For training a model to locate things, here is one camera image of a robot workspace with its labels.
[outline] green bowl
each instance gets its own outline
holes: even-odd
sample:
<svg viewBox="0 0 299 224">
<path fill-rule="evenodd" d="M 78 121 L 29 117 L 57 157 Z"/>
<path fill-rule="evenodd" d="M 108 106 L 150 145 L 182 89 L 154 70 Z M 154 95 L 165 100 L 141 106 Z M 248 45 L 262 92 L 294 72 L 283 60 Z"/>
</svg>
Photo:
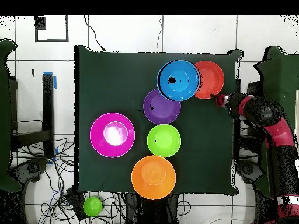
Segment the green bowl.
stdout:
<svg viewBox="0 0 299 224">
<path fill-rule="evenodd" d="M 147 146 L 154 155 L 168 158 L 180 148 L 180 133 L 169 124 L 159 124 L 150 130 Z"/>
<path fill-rule="evenodd" d="M 102 202 L 96 197 L 90 197 L 85 200 L 83 210 L 88 216 L 97 216 L 102 211 Z"/>
</svg>

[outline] purple bowl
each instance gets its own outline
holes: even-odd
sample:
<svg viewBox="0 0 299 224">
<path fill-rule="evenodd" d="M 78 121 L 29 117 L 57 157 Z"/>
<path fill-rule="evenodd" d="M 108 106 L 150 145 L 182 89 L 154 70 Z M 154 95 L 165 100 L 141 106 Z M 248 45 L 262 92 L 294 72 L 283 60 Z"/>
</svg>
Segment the purple bowl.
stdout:
<svg viewBox="0 0 299 224">
<path fill-rule="evenodd" d="M 180 114 L 180 102 L 164 98 L 158 89 L 150 91 L 144 99 L 145 116 L 154 124 L 170 124 Z"/>
</svg>

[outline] dark green tabletop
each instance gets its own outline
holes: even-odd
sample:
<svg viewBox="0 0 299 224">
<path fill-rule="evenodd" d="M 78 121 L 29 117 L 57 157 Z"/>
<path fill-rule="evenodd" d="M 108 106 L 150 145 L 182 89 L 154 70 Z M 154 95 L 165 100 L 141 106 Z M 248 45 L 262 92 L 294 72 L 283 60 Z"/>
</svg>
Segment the dark green tabletop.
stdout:
<svg viewBox="0 0 299 224">
<path fill-rule="evenodd" d="M 216 62 L 225 76 L 222 92 L 232 93 L 240 56 L 240 50 L 216 55 L 118 53 L 79 46 L 79 191 L 134 192 L 131 171 L 140 159 L 152 155 L 147 135 L 155 126 L 142 112 L 142 104 L 147 93 L 157 87 L 161 66 L 177 59 Z M 98 154 L 89 140 L 93 122 L 109 112 L 125 115 L 135 128 L 131 150 L 114 159 Z M 233 120 L 227 111 L 214 100 L 192 97 L 182 102 L 180 115 L 171 125 L 182 138 L 177 154 L 168 158 L 176 171 L 173 193 L 236 194 L 231 185 Z"/>
</svg>

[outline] bowl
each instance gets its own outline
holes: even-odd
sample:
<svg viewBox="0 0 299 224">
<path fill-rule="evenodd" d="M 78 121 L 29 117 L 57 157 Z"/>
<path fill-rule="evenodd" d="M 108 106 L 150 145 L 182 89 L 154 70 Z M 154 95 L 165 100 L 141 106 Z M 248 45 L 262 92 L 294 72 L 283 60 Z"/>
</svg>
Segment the bowl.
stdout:
<svg viewBox="0 0 299 224">
<path fill-rule="evenodd" d="M 154 124 L 170 124 L 180 113 L 180 102 L 164 98 L 158 89 L 150 91 L 144 99 L 143 111 Z"/>
<path fill-rule="evenodd" d="M 210 99 L 210 94 L 217 95 L 224 85 L 224 74 L 218 64 L 212 61 L 199 61 L 195 67 L 200 73 L 201 85 L 195 97 Z"/>
<path fill-rule="evenodd" d="M 148 200 L 159 200 L 171 193 L 176 174 L 171 163 L 160 156 L 147 156 L 133 168 L 131 182 L 135 191 Z"/>
<path fill-rule="evenodd" d="M 126 116 L 119 113 L 106 113 L 92 124 L 90 140 L 92 147 L 100 155 L 117 158 L 132 148 L 135 130 Z"/>
<path fill-rule="evenodd" d="M 168 100 L 181 102 L 191 98 L 199 89 L 200 75 L 197 68 L 185 60 L 165 64 L 157 76 L 157 87 Z"/>
<path fill-rule="evenodd" d="M 180 133 L 169 124 L 159 124 L 150 130 L 147 136 L 147 146 L 152 154 L 168 158 L 180 148 Z"/>
<path fill-rule="evenodd" d="M 83 210 L 88 216 L 97 216 L 102 211 L 102 202 L 96 197 L 84 201 Z"/>
</svg>

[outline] floor tile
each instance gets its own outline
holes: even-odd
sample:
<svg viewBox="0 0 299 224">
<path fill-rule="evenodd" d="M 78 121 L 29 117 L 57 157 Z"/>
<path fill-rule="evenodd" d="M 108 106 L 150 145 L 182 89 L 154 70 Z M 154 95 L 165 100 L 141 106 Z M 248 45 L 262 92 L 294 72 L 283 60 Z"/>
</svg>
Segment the floor tile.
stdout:
<svg viewBox="0 0 299 224">
<path fill-rule="evenodd" d="M 251 184 L 245 184 L 242 177 L 236 174 L 235 185 L 239 194 L 234 196 L 234 205 L 255 206 L 255 192 Z"/>
<path fill-rule="evenodd" d="M 15 40 L 15 18 L 13 16 L 0 16 L 0 40 Z M 8 60 L 15 59 L 15 52 L 8 55 Z"/>
<path fill-rule="evenodd" d="M 46 25 L 50 25 L 50 21 L 46 19 Z M 64 30 L 64 25 L 56 26 L 57 33 Z M 88 27 L 82 15 L 68 16 L 68 34 L 69 42 L 35 42 L 34 16 L 18 16 L 16 58 L 17 60 L 74 60 L 74 45 L 88 45 Z"/>
<path fill-rule="evenodd" d="M 253 67 L 254 62 L 240 63 L 241 93 L 247 93 L 249 83 L 260 80 L 258 71 Z"/>
<path fill-rule="evenodd" d="M 178 219 L 180 224 L 231 224 L 231 206 L 192 206 L 185 216 L 180 216 L 182 206 L 178 206 Z"/>
<path fill-rule="evenodd" d="M 234 206 L 232 218 L 232 224 L 251 224 L 255 218 L 255 208 Z"/>
<path fill-rule="evenodd" d="M 91 224 L 124 224 L 126 208 L 123 207 L 121 211 L 123 214 L 122 217 L 120 217 L 120 212 L 116 209 L 115 206 L 104 206 L 103 210 L 98 215 L 98 218 L 91 218 Z"/>
<path fill-rule="evenodd" d="M 98 42 L 106 51 L 154 52 L 157 49 L 158 35 L 161 31 L 159 19 L 160 15 L 89 16 L 89 25 L 94 29 Z M 91 29 L 89 44 L 94 51 L 102 50 Z"/>
<path fill-rule="evenodd" d="M 42 120 L 44 72 L 57 79 L 54 88 L 54 133 L 74 133 L 74 62 L 17 62 L 18 121 Z M 19 132 L 35 131 L 40 123 L 23 123 Z"/>
<path fill-rule="evenodd" d="M 57 170 L 64 180 L 64 193 L 66 193 L 66 190 L 74 185 L 74 168 L 63 164 L 61 160 L 58 160 Z M 55 164 L 48 164 L 46 172 L 51 178 L 52 188 L 58 190 L 58 174 L 55 169 Z M 25 196 L 25 204 L 50 203 L 53 197 L 53 190 L 50 187 L 50 179 L 46 172 L 41 175 L 41 179 L 38 182 L 29 183 Z"/>
<path fill-rule="evenodd" d="M 164 15 L 167 53 L 225 54 L 235 39 L 236 15 Z"/>
<path fill-rule="evenodd" d="M 221 194 L 185 194 L 185 201 L 191 205 L 231 205 L 231 196 Z"/>
<path fill-rule="evenodd" d="M 299 24 L 295 15 L 238 15 L 237 48 L 243 61 L 261 61 L 268 46 L 281 46 L 287 53 L 299 49 Z"/>
<path fill-rule="evenodd" d="M 50 213 L 48 214 L 48 207 L 43 206 L 42 210 L 44 212 L 44 215 L 41 211 L 40 205 L 26 205 L 25 212 L 27 216 L 27 223 L 28 224 L 50 224 L 50 217 L 45 218 L 45 215 L 50 216 Z M 69 224 L 67 218 L 59 209 L 57 209 L 55 212 L 57 214 L 57 218 L 60 218 L 64 221 L 59 221 L 57 219 L 52 218 L 51 224 Z M 75 212 L 72 210 L 66 210 L 64 212 L 69 218 L 75 215 Z M 71 222 L 71 224 L 79 224 L 78 218 L 71 219 L 69 221 Z M 86 222 L 84 220 L 80 221 L 80 224 L 86 224 L 86 223 L 89 224 L 88 218 L 86 218 Z"/>
</svg>

